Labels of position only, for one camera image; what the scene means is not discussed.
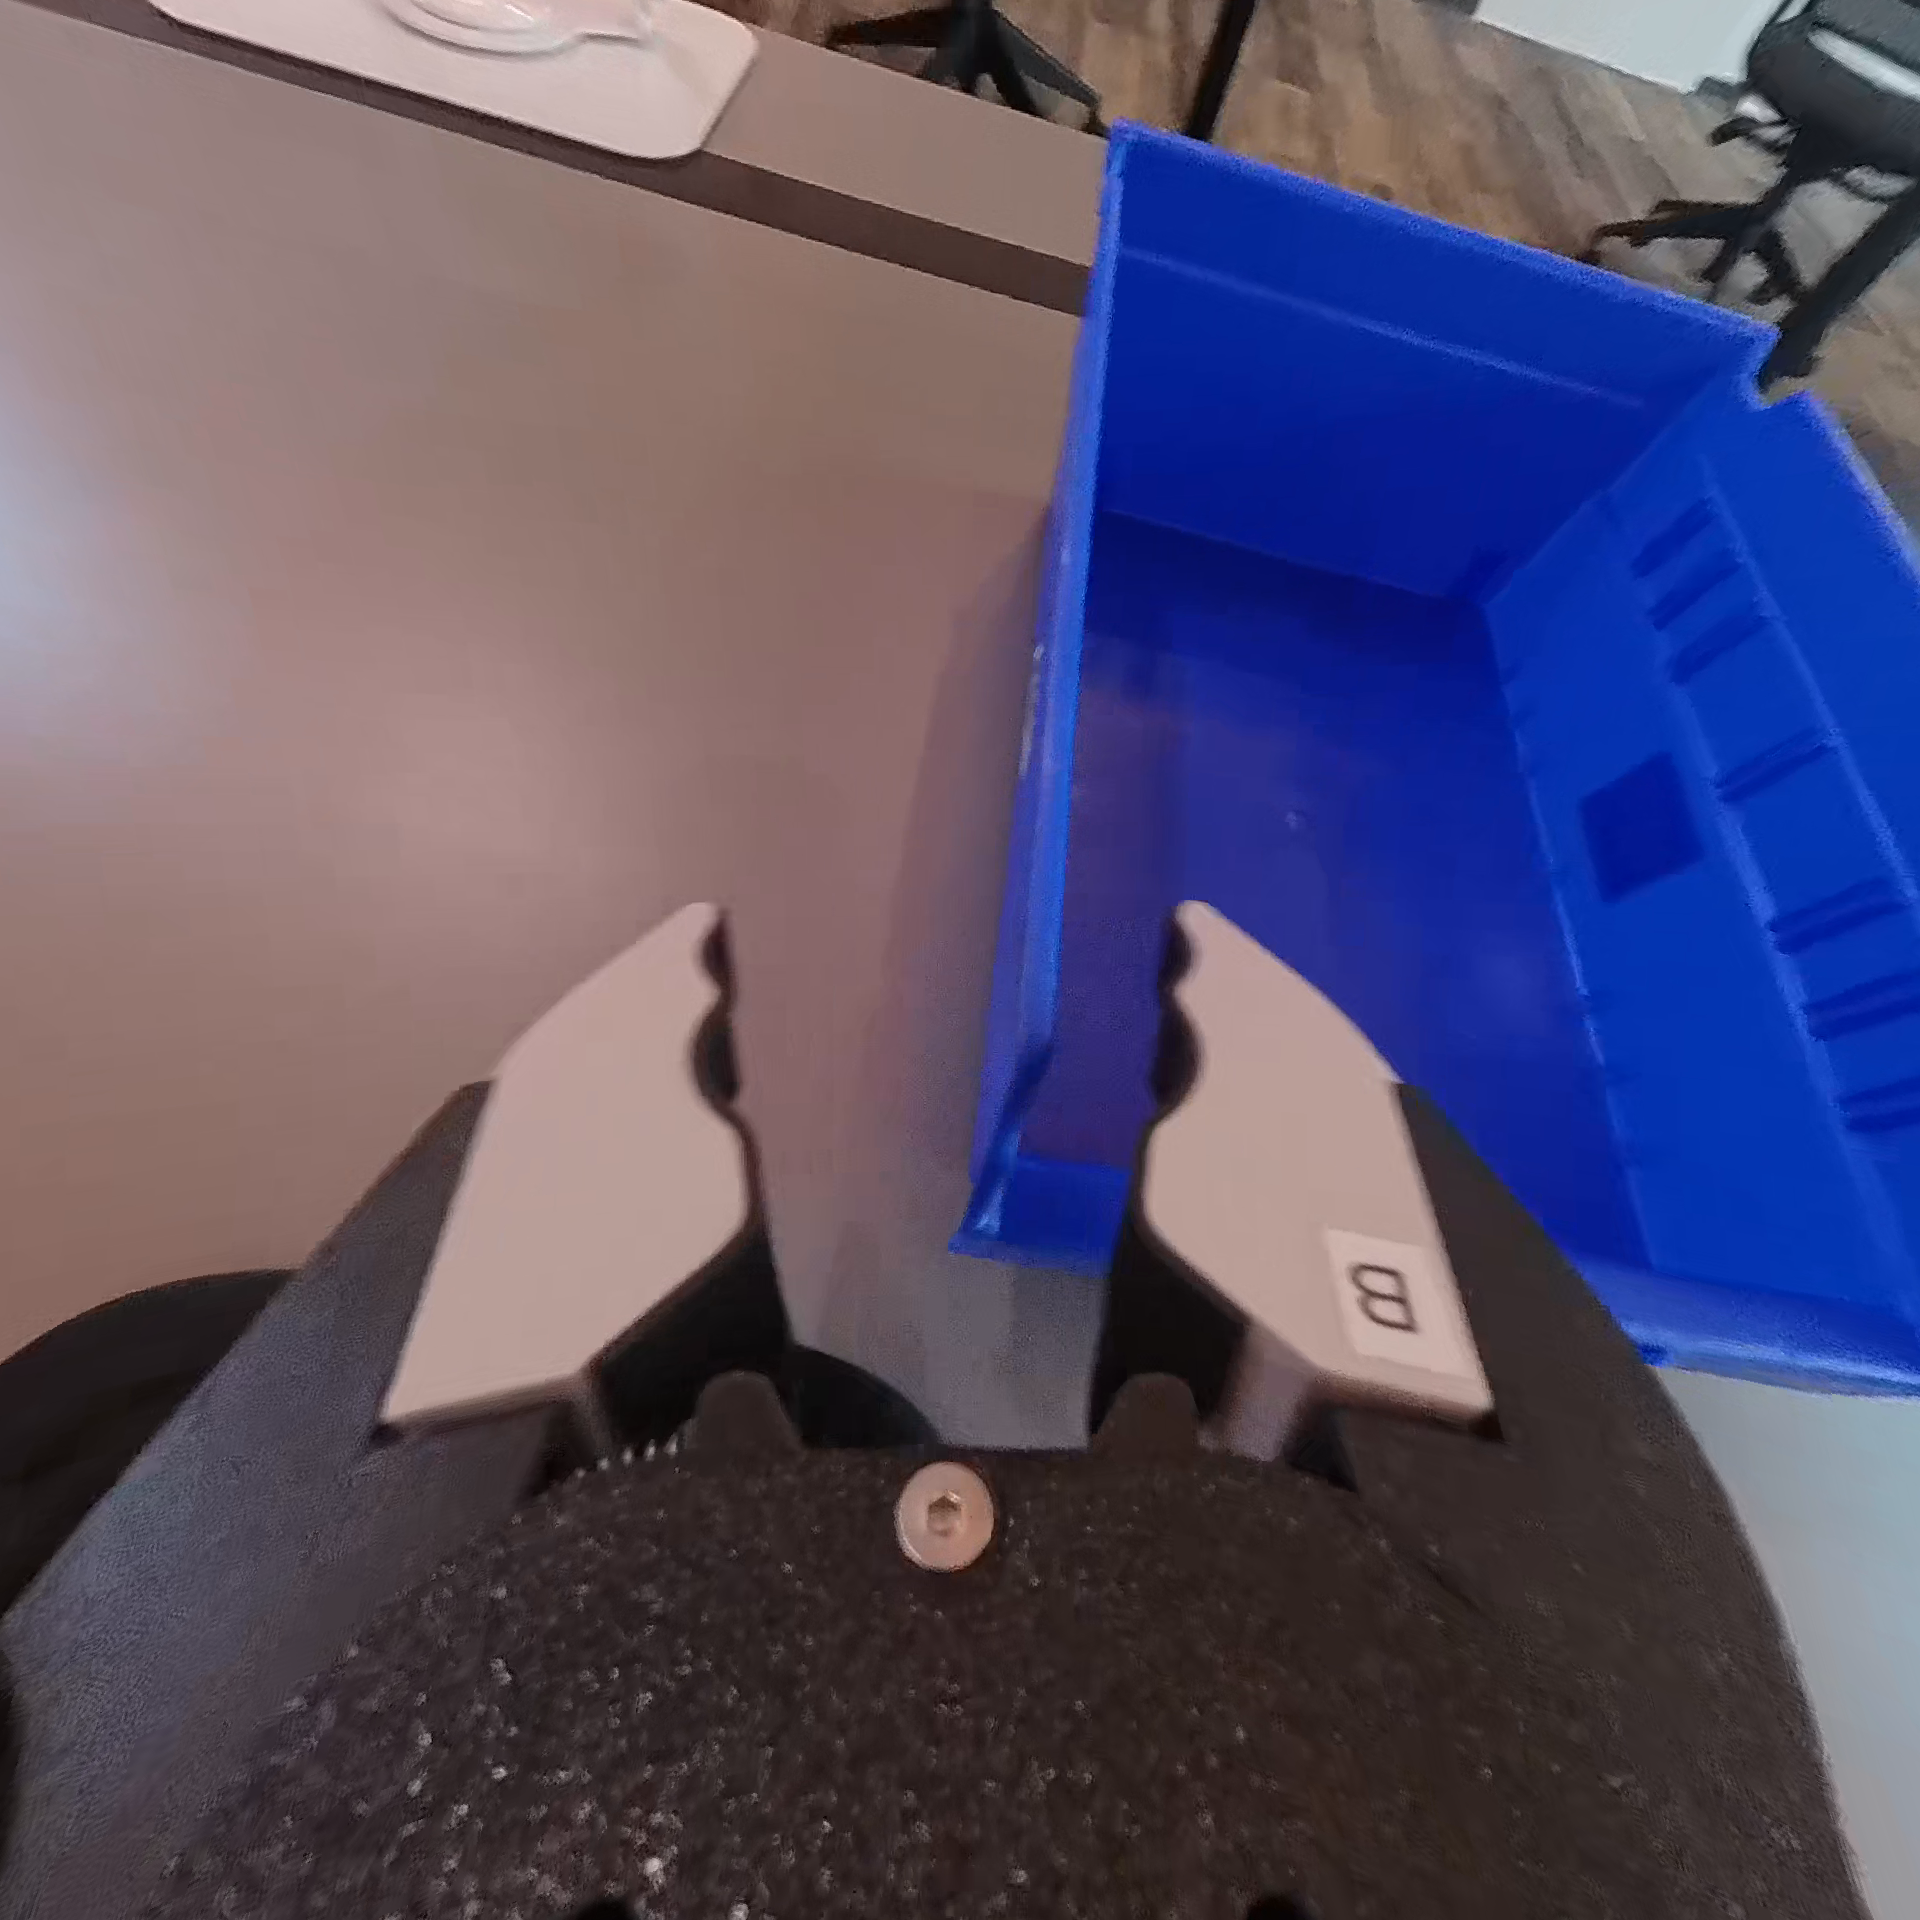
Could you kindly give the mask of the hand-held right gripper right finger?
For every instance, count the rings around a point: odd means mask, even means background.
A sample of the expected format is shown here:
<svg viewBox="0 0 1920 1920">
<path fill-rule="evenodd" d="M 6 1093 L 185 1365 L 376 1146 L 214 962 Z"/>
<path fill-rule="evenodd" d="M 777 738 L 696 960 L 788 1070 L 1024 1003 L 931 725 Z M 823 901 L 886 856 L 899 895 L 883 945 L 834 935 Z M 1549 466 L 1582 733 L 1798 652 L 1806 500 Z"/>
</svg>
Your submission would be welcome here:
<svg viewBox="0 0 1920 1920">
<path fill-rule="evenodd" d="M 1407 1116 L 1332 997 L 1216 905 L 1167 923 L 1160 1027 L 1099 1333 L 1099 1421 L 1177 1379 L 1271 1462 L 1332 1409 L 1476 1431 L 1497 1399 Z"/>
</svg>

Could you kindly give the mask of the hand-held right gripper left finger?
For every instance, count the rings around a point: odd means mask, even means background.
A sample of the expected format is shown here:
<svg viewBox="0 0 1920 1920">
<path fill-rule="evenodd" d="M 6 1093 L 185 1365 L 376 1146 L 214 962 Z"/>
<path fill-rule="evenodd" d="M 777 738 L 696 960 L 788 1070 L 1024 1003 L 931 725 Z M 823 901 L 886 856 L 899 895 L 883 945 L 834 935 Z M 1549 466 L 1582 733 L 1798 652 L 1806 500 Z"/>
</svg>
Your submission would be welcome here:
<svg viewBox="0 0 1920 1920">
<path fill-rule="evenodd" d="M 501 1055 L 382 1426 L 552 1413 L 583 1458 L 641 1454 L 711 1379 L 777 1375 L 792 1327 L 740 1070 L 728 919 L 688 903 Z"/>
</svg>

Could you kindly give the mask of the blue plastic bin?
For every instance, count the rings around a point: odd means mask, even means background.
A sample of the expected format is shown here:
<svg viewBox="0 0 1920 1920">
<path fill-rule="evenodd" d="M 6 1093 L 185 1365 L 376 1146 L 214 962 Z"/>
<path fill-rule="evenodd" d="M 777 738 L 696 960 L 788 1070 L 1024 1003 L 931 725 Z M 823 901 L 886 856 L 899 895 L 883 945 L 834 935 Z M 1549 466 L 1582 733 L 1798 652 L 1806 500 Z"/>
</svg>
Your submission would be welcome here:
<svg viewBox="0 0 1920 1920">
<path fill-rule="evenodd" d="M 957 1254 L 1106 1265 L 1204 900 L 1644 1358 L 1917 1396 L 1917 551 L 1772 347 L 1112 128 Z"/>
</svg>

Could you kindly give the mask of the white stand base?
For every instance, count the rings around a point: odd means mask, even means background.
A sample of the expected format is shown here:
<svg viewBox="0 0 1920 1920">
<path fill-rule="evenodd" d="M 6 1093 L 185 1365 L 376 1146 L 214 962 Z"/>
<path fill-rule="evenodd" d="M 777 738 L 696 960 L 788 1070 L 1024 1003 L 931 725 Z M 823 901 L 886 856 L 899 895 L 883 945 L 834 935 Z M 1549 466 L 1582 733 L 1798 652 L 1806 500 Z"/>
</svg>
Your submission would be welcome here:
<svg viewBox="0 0 1920 1920">
<path fill-rule="evenodd" d="M 702 3 L 156 2 L 203 33 L 645 162 L 694 156 L 756 61 Z"/>
</svg>

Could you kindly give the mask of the black swivel chair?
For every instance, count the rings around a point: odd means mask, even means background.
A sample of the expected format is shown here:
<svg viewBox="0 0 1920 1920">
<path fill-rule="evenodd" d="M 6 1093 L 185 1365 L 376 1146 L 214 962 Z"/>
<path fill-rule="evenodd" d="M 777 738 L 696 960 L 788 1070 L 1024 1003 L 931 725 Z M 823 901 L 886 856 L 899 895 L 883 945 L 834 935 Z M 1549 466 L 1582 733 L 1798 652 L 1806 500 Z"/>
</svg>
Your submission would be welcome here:
<svg viewBox="0 0 1920 1920">
<path fill-rule="evenodd" d="M 1761 392 L 1812 373 L 1831 330 L 1892 269 L 1919 238 L 1919 5 L 1915 2 L 1778 3 L 1752 38 L 1741 107 L 1709 135 L 1712 146 L 1743 140 L 1778 165 L 1749 202 L 1664 197 L 1642 216 L 1594 227 L 1584 263 L 1620 241 L 1715 241 L 1699 271 L 1718 298 L 1734 267 L 1763 267 L 1755 298 L 1788 303 L 1776 344 L 1756 373 Z M 1876 206 L 1880 213 L 1827 269 L 1808 280 L 1783 216 L 1810 185 Z"/>
</svg>

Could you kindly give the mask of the black chair base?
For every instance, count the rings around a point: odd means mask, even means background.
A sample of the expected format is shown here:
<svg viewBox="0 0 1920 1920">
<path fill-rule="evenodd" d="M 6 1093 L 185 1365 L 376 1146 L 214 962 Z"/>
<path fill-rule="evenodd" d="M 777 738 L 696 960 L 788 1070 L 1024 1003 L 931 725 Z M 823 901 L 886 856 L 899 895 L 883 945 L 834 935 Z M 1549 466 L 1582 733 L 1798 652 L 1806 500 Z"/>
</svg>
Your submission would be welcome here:
<svg viewBox="0 0 1920 1920">
<path fill-rule="evenodd" d="M 1064 60 L 1029 35 L 994 2 L 921 3 L 884 16 L 834 22 L 824 33 L 833 52 L 924 52 L 919 77 L 971 97 L 988 85 L 1018 114 L 1055 124 L 1052 107 L 1080 109 L 1080 128 L 1104 138 L 1101 96 Z"/>
</svg>

